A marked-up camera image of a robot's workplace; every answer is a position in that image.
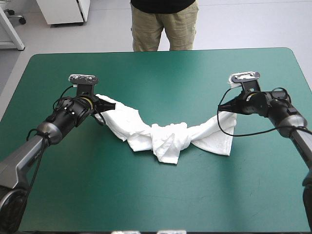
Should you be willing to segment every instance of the white towel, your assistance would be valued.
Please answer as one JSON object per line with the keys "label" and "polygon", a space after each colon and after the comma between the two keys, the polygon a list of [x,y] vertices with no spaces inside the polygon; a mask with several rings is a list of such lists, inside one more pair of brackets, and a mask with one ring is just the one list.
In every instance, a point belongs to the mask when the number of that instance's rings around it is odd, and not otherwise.
{"label": "white towel", "polygon": [[[216,116],[198,126],[187,127],[186,123],[170,124],[160,127],[158,124],[145,124],[138,110],[125,106],[104,95],[99,98],[116,103],[116,109],[102,112],[107,126],[123,141],[128,141],[133,151],[153,150],[160,162],[177,164],[181,150],[190,143],[200,149],[220,155],[230,155],[233,137],[222,133]],[[234,132],[236,114],[219,113],[220,125],[230,134]]]}

